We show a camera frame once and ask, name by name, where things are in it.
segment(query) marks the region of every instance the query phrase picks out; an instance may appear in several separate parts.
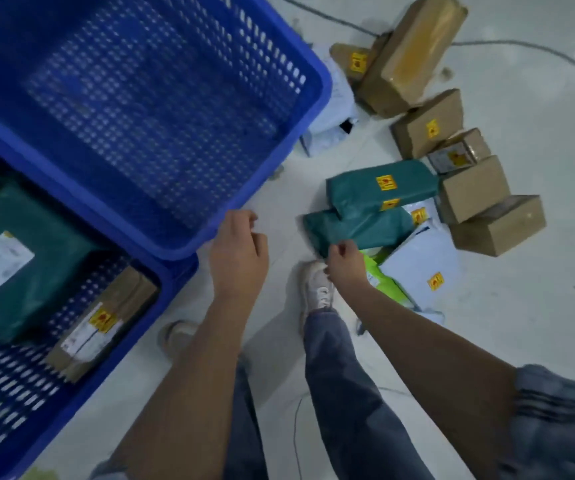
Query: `yellow sticker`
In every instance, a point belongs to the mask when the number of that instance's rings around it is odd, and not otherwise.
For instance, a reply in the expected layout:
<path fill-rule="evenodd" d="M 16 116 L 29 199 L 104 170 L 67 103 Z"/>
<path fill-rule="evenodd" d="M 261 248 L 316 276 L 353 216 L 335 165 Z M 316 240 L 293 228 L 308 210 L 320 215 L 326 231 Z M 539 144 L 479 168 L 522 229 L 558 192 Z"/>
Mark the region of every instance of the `yellow sticker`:
<path fill-rule="evenodd" d="M 432 276 L 429 280 L 427 280 L 427 284 L 432 289 L 432 291 L 436 291 L 441 288 L 441 285 L 445 282 L 443 279 L 443 275 L 441 273 L 436 273 Z"/>
<path fill-rule="evenodd" d="M 398 204 L 400 200 L 401 199 L 399 198 L 393 198 L 392 200 L 384 200 L 383 205 L 381 206 L 381 210 L 394 209 L 396 207 L 396 204 Z"/>
<path fill-rule="evenodd" d="M 464 153 L 459 154 L 459 152 L 449 152 L 447 157 L 452 161 L 454 166 L 463 166 L 469 163 L 467 155 Z"/>
<path fill-rule="evenodd" d="M 427 210 L 425 207 L 411 211 L 411 218 L 414 221 L 414 225 L 418 226 L 423 224 L 427 220 Z"/>
<path fill-rule="evenodd" d="M 107 333 L 117 321 L 116 315 L 106 312 L 103 308 L 99 308 L 96 313 L 92 315 L 88 323 L 101 333 Z"/>
<path fill-rule="evenodd" d="M 352 64 L 349 66 L 349 69 L 364 74 L 367 70 L 367 55 L 354 52 L 352 54 Z"/>
<path fill-rule="evenodd" d="M 431 120 L 425 127 L 427 128 L 427 136 L 430 138 L 435 138 L 441 132 L 437 120 Z"/>
<path fill-rule="evenodd" d="M 396 182 L 392 175 L 382 175 L 381 177 L 376 177 L 376 183 L 381 190 L 394 190 L 396 188 Z"/>

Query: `person's right arm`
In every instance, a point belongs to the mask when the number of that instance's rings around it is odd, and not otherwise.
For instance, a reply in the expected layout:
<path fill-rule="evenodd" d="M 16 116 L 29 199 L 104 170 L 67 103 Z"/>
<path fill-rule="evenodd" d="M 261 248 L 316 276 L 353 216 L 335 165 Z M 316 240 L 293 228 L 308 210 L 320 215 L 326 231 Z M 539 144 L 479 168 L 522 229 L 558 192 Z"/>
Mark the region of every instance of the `person's right arm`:
<path fill-rule="evenodd" d="M 516 369 L 372 287 L 354 242 L 330 247 L 328 273 L 474 476 L 496 478 L 509 450 Z"/>

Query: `jeans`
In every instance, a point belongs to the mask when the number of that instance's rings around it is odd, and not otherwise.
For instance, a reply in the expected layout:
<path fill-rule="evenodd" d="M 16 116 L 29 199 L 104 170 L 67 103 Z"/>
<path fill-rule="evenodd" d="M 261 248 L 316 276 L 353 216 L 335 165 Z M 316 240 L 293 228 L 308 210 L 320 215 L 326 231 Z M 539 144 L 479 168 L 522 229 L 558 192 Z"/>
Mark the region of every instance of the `jeans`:
<path fill-rule="evenodd" d="M 401 420 L 356 359 L 346 324 L 332 309 L 305 322 L 305 378 L 321 437 L 340 480 L 432 479 Z M 252 394 L 238 367 L 226 480 L 268 478 Z"/>

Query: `cable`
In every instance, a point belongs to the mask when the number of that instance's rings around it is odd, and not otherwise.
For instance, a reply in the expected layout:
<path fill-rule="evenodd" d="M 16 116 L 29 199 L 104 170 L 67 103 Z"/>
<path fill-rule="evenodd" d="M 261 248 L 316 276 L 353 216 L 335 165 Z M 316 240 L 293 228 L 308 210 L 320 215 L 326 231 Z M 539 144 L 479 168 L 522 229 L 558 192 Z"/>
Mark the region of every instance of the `cable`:
<path fill-rule="evenodd" d="M 395 394 L 398 394 L 398 395 L 404 395 L 406 397 L 412 397 L 410 392 L 405 392 L 405 391 L 401 391 L 398 389 L 392 389 L 389 387 L 378 387 L 378 389 L 380 391 L 394 392 Z M 312 394 L 310 394 L 309 392 L 306 392 L 304 395 L 302 395 L 298 400 L 298 404 L 296 406 L 296 411 L 294 412 L 294 433 L 292 435 L 292 444 L 294 445 L 294 456 L 296 457 L 296 466 L 298 467 L 298 478 L 299 478 L 299 480 L 303 480 L 303 474 L 301 473 L 301 461 L 298 459 L 298 450 L 296 449 L 296 420 L 298 419 L 298 411 L 301 408 L 301 403 L 303 403 L 303 400 L 306 397 L 310 397 L 311 395 Z"/>
<path fill-rule="evenodd" d="M 312 7 L 305 5 L 301 2 L 298 2 L 296 0 L 283 0 L 283 1 L 295 6 L 297 8 L 300 8 L 301 10 L 305 10 L 309 13 L 312 13 L 313 15 L 319 16 L 325 20 L 329 20 L 330 22 L 337 23 L 339 25 L 343 25 L 344 27 L 349 27 L 351 29 L 355 29 L 356 31 L 362 32 L 362 33 L 367 34 L 367 35 L 371 35 L 372 37 L 376 38 L 376 37 L 379 37 L 379 35 L 380 35 L 376 32 L 372 32 L 370 30 L 364 29 L 363 27 L 359 27 L 355 23 L 351 23 L 351 22 L 348 22 L 346 20 L 336 18 L 332 15 L 328 15 L 327 13 L 319 11 L 315 8 L 312 8 Z M 515 39 L 468 40 L 468 41 L 463 41 L 463 42 L 453 42 L 452 43 L 453 47 L 471 47 L 471 46 L 475 46 L 475 45 L 515 45 L 518 47 L 531 48 L 534 50 L 540 50 L 541 52 L 546 52 L 548 54 L 554 55 L 554 56 L 564 60 L 568 64 L 573 65 L 575 67 L 575 59 L 573 57 L 571 57 L 571 56 L 569 56 L 563 52 L 560 52 L 560 51 L 556 50 L 555 48 L 547 47 L 546 45 L 540 45 L 540 44 L 532 43 L 532 42 L 524 42 L 523 40 L 515 40 Z"/>

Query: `person's left arm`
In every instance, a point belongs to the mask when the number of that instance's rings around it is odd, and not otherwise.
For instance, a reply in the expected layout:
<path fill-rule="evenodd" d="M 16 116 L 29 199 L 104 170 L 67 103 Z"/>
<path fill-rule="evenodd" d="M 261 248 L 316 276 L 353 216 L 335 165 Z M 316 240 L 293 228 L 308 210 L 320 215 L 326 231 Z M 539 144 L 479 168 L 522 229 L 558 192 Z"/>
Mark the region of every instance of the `person's left arm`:
<path fill-rule="evenodd" d="M 256 216 L 230 211 L 212 251 L 215 297 L 110 459 L 130 480 L 220 479 L 228 450 L 236 362 L 245 324 L 268 272 Z"/>

